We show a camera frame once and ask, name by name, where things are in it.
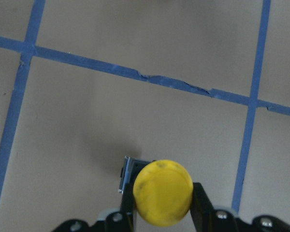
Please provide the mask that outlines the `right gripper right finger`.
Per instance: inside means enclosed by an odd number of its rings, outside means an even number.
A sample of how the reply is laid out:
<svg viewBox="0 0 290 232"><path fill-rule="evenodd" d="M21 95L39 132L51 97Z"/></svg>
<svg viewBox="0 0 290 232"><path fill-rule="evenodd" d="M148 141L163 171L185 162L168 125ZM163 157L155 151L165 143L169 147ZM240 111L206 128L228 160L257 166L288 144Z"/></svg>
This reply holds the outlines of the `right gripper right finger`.
<svg viewBox="0 0 290 232"><path fill-rule="evenodd" d="M201 183L193 183L190 215L197 232L211 232L211 214L214 207Z"/></svg>

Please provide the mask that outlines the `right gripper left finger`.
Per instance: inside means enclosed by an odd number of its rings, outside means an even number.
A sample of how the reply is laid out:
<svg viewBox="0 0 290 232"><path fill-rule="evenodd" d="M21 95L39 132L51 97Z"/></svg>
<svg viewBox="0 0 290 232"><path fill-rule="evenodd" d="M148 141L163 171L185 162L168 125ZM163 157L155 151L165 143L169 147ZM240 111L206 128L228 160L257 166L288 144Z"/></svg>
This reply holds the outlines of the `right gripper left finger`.
<svg viewBox="0 0 290 232"><path fill-rule="evenodd" d="M122 215L120 223L122 224L123 231L134 232L136 207L132 183L127 183L124 187L120 205L120 214Z"/></svg>

